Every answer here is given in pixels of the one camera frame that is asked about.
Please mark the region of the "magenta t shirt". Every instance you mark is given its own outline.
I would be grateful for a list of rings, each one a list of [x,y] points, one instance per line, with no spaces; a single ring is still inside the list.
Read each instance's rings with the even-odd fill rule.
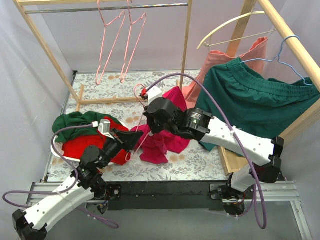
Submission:
[[[168,162],[166,157],[168,151],[180,154],[190,143],[189,139],[184,139],[165,130],[150,135],[151,129],[147,124],[135,126],[131,130],[143,131],[143,135],[135,148],[142,148],[142,154],[139,158],[147,163],[166,164]]]

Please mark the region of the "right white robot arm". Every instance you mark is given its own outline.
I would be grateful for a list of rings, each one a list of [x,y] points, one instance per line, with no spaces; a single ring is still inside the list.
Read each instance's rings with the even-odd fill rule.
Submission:
[[[281,171],[284,140],[261,138],[229,128],[226,123],[198,108],[181,110],[163,97],[151,101],[143,113],[152,133],[167,131],[186,140],[196,140],[223,147],[245,156],[252,163],[230,175],[227,195],[237,199],[257,182],[273,184]]]

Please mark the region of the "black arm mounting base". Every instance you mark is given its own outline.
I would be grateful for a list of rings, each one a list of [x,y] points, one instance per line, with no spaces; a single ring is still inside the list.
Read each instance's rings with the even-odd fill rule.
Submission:
[[[106,196],[88,204],[96,206],[101,214],[122,210],[206,209],[240,216],[245,212],[245,201],[251,200],[253,193],[227,190],[226,183],[225,180],[109,182]]]

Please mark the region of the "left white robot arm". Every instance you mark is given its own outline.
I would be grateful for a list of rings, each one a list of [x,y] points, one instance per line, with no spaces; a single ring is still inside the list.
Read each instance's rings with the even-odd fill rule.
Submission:
[[[12,214],[13,226],[20,239],[44,240],[57,222],[81,204],[91,199],[108,199],[110,192],[101,170],[121,151],[133,150],[143,134],[141,130],[120,131],[114,128],[103,148],[88,146],[79,166],[63,183],[52,192],[44,192],[45,198],[37,204]]]

